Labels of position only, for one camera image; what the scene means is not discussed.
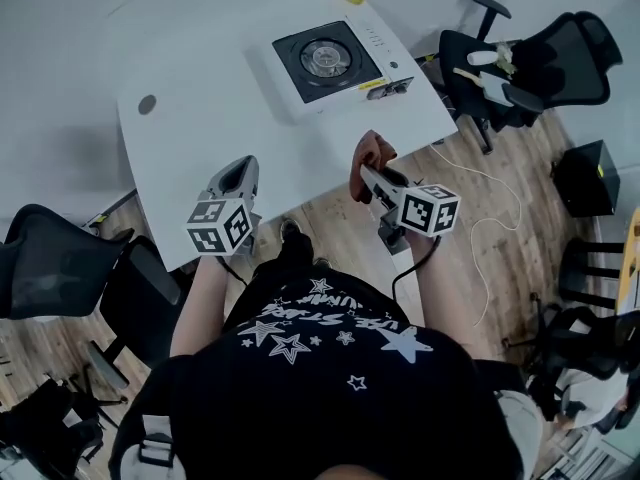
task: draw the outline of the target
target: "chair armrest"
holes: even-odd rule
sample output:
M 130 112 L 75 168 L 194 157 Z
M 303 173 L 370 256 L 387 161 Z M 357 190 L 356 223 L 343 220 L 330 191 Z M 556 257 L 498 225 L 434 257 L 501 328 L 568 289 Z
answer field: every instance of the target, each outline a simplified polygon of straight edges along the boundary
M 492 9 L 498 14 L 501 14 L 505 18 L 511 19 L 511 13 L 509 9 L 507 9 L 504 5 L 499 4 L 495 0 L 473 0 L 475 3 L 486 7 L 487 9 Z
M 475 3 L 487 8 L 487 12 L 484 13 L 482 18 L 482 24 L 480 25 L 480 31 L 478 32 L 478 40 L 484 41 L 493 25 L 493 20 L 496 19 L 498 14 L 501 14 L 505 18 L 511 19 L 511 13 L 504 5 L 499 4 L 495 0 L 473 0 Z
M 542 112 L 544 112 L 544 103 L 535 94 L 531 94 L 524 89 L 510 84 L 504 84 L 502 89 L 507 101 L 513 103 L 515 106 L 533 112 L 534 114 L 542 114 Z

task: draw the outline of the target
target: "white cable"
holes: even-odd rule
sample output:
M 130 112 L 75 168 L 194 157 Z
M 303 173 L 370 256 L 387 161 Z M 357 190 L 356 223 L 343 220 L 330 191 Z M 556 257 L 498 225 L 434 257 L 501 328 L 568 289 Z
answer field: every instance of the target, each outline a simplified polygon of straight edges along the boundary
M 507 231 L 517 231 L 518 228 L 520 227 L 520 222 L 522 221 L 522 202 L 520 201 L 520 198 L 518 197 L 518 195 L 513 190 L 511 190 L 511 187 L 509 185 L 507 185 L 504 181 L 502 181 L 502 180 L 500 180 L 498 178 L 494 178 L 493 176 L 489 176 L 485 172 L 477 171 L 475 169 L 470 169 L 469 167 L 463 167 L 462 165 L 454 164 L 452 161 L 450 161 L 447 158 L 445 158 L 442 155 L 442 153 L 440 153 L 436 148 L 433 147 L 433 145 L 430 144 L 429 147 L 433 151 L 435 151 L 440 158 L 442 158 L 445 162 L 447 162 L 449 165 L 451 165 L 453 167 L 457 167 L 458 169 L 463 169 L 465 171 L 469 171 L 469 172 L 473 172 L 473 173 L 476 173 L 476 174 L 480 174 L 482 176 L 486 176 L 490 180 L 498 181 L 498 182 L 502 183 L 507 188 L 507 190 L 513 194 L 513 197 L 515 197 L 516 200 L 518 201 L 518 221 L 517 221 L 517 223 L 516 223 L 516 225 L 514 227 L 510 228 L 509 226 L 507 226 L 503 222 L 501 222 L 498 219 L 495 219 L 493 217 L 486 217 L 484 219 L 480 219 L 479 221 L 476 221 L 476 223 L 473 226 L 471 226 L 471 233 L 469 234 L 469 239 L 471 241 L 471 256 L 473 256 L 473 263 L 476 266 L 476 270 L 478 271 L 478 274 L 480 274 L 480 278 L 482 279 L 482 282 L 484 283 L 484 289 L 487 292 L 487 302 L 484 305 L 484 310 L 482 311 L 482 315 L 480 315 L 480 318 L 478 319 L 478 321 L 475 324 L 473 324 L 474 327 L 477 327 L 478 325 L 480 325 L 480 322 L 482 322 L 482 320 L 484 319 L 484 316 L 487 314 L 487 309 L 489 309 L 489 299 L 491 298 L 491 292 L 489 291 L 489 284 L 487 283 L 487 280 L 485 279 L 484 275 L 482 274 L 482 270 L 480 270 L 480 266 L 478 265 L 478 260 L 476 259 L 476 251 L 473 248 L 473 231 L 476 229 L 476 226 L 478 224 L 480 224 L 481 222 L 488 222 L 488 221 L 497 222 L 498 224 L 500 224 Z

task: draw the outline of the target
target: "white table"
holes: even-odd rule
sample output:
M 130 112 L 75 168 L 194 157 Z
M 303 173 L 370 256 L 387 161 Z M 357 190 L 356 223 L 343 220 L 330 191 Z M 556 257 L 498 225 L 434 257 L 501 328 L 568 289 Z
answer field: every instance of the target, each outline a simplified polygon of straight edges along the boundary
M 280 0 L 212 18 L 180 41 L 156 42 L 153 55 L 118 97 L 127 154 L 145 215 L 167 270 L 197 257 L 183 231 L 196 198 L 229 162 L 260 164 L 254 212 L 264 221 L 347 182 L 354 148 L 369 129 L 407 155 L 457 131 L 426 77 L 404 95 L 325 112 L 304 124 L 286 118 L 260 64 L 274 33 L 341 19 L 342 0 Z M 406 50 L 401 62 L 413 62 Z M 140 100 L 157 99 L 148 115 Z

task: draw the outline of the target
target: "wooden floor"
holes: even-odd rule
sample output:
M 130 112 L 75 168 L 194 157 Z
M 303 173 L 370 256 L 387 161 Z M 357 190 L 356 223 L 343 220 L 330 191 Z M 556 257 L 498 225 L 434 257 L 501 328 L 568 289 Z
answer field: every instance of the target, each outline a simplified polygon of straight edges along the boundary
M 556 280 L 565 244 L 576 235 L 590 237 L 591 221 L 570 218 L 549 179 L 551 161 L 559 159 L 568 146 L 553 111 L 546 112 L 531 129 L 505 129 L 495 136 L 495 152 L 490 156 L 481 154 L 477 131 L 466 117 L 458 120 L 458 126 L 459 133 L 443 145 L 435 146 L 438 151 L 457 164 L 501 178 L 522 200 L 522 222 L 517 232 L 485 222 L 478 226 L 474 240 L 478 263 L 491 290 L 489 310 L 477 328 L 478 339 L 488 340 L 495 357 L 504 358 L 501 340 L 522 338 L 533 327 L 530 292 L 538 292 L 545 302 L 557 298 Z M 398 160 L 394 167 L 410 179 L 442 183 L 461 195 L 460 218 L 447 240 L 452 250 L 451 260 L 457 266 L 457 285 L 479 317 L 485 291 L 473 265 L 469 232 L 474 222 L 485 217 L 496 217 L 512 226 L 518 216 L 516 201 L 500 184 L 450 167 L 429 147 Z M 381 213 L 378 205 L 367 207 L 353 202 L 343 186 L 293 209 L 291 215 L 311 236 L 317 255 L 327 257 L 334 268 L 390 293 L 398 267 L 376 234 L 377 216 Z M 250 278 L 257 264 L 277 254 L 278 225 L 276 221 L 261 225 L 254 258 L 234 259 L 233 267 L 245 279 Z M 126 227 L 149 233 L 137 198 L 112 214 L 103 225 L 103 233 L 110 235 Z M 240 283 L 231 282 L 227 309 L 241 290 Z M 416 286 L 411 280 L 400 287 L 399 302 L 410 319 L 420 323 Z M 3 366 L 5 375 L 9 376 L 0 375 L 0 400 L 5 405 L 14 405 L 36 388 L 44 372 L 66 378 L 79 371 L 88 361 L 89 340 L 106 347 L 113 338 L 97 311 L 87 318 L 61 318 L 48 323 L 2 321 L 0 354 L 12 362 Z M 517 362 L 521 357 L 506 359 Z M 117 364 L 131 381 L 124 394 L 133 399 L 148 374 L 147 368 L 128 351 Z M 120 395 L 108 388 L 98 374 L 93 377 L 100 385 L 100 396 Z M 126 406 L 107 409 L 116 420 L 125 410 Z M 113 435 L 107 427 L 105 448 L 87 471 L 91 478 L 109 477 L 106 463 Z

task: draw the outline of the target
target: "white wall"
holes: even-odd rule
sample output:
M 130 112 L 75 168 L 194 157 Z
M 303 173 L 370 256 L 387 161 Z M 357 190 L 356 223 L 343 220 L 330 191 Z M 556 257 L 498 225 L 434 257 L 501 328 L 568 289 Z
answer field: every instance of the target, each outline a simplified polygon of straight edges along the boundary
M 154 34 L 232 0 L 0 0 L 0 239 L 22 205 L 78 222 L 133 187 L 115 94 Z M 253 0 L 266 4 L 268 0 Z M 369 0 L 416 55 L 443 28 L 477 30 L 468 0 Z M 494 39 L 536 32 L 564 10 L 604 13 L 622 0 L 500 0 Z
M 598 107 L 563 107 L 559 114 L 576 145 L 603 139 L 618 168 L 616 215 L 599 219 L 603 238 L 617 241 L 640 206 L 640 0 L 624 0 L 602 19 L 624 60 L 608 73 L 611 98 Z

